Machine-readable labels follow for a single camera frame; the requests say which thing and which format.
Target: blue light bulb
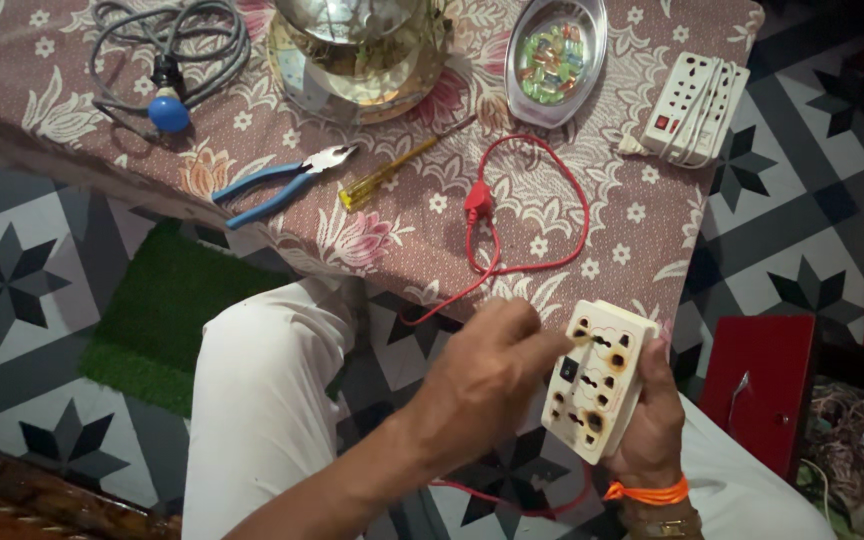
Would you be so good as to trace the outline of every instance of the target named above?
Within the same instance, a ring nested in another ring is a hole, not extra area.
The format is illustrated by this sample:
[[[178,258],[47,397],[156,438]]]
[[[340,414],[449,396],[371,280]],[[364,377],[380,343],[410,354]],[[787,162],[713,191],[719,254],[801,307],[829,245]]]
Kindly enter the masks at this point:
[[[159,96],[149,104],[149,119],[156,128],[174,134],[189,125],[189,111],[177,98]]]

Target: white trousers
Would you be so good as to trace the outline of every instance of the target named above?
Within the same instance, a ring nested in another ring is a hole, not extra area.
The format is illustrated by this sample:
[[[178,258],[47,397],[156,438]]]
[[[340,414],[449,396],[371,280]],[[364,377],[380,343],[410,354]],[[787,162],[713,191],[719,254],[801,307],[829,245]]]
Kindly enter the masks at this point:
[[[202,329],[184,540],[218,540],[336,458],[324,389],[354,345],[342,282],[306,277],[223,311]],[[818,511],[685,397],[681,464],[709,540],[834,539]]]

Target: artificial grass mat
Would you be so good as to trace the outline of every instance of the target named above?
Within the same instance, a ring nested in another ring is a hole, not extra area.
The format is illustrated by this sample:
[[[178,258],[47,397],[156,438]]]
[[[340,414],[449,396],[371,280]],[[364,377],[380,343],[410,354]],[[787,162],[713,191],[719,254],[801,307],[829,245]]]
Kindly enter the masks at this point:
[[[188,418],[202,326],[291,279],[199,245],[179,232],[181,225],[166,219],[146,236],[78,369],[96,383]]]

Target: pliers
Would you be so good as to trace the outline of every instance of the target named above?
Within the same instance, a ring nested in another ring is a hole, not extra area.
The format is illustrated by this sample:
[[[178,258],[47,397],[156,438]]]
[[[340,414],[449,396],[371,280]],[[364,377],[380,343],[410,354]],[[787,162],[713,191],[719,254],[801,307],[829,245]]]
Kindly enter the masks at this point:
[[[235,231],[247,223],[252,223],[266,216],[276,215],[284,210],[293,199],[312,185],[320,173],[331,167],[341,165],[357,148],[357,144],[329,146],[324,150],[309,155],[305,161],[262,169],[234,182],[225,189],[212,193],[212,202],[216,204],[226,202],[232,200],[236,195],[264,182],[283,176],[294,175],[294,178],[281,191],[276,193],[274,197],[225,222],[225,227],[229,227]]]

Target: extension board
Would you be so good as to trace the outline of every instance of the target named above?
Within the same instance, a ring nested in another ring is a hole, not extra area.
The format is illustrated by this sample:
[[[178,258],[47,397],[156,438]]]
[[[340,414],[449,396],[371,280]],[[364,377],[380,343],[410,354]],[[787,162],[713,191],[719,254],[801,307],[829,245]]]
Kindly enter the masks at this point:
[[[710,163],[719,155],[748,81],[749,70],[744,67],[719,58],[681,53],[639,142],[653,154],[666,151],[668,161],[675,163],[688,153],[691,137],[694,148],[684,164]],[[695,129],[702,119],[702,126]]]
[[[639,355],[659,325],[604,300],[579,300],[568,335],[576,347],[556,363],[542,425],[594,465],[616,452],[632,418]]]

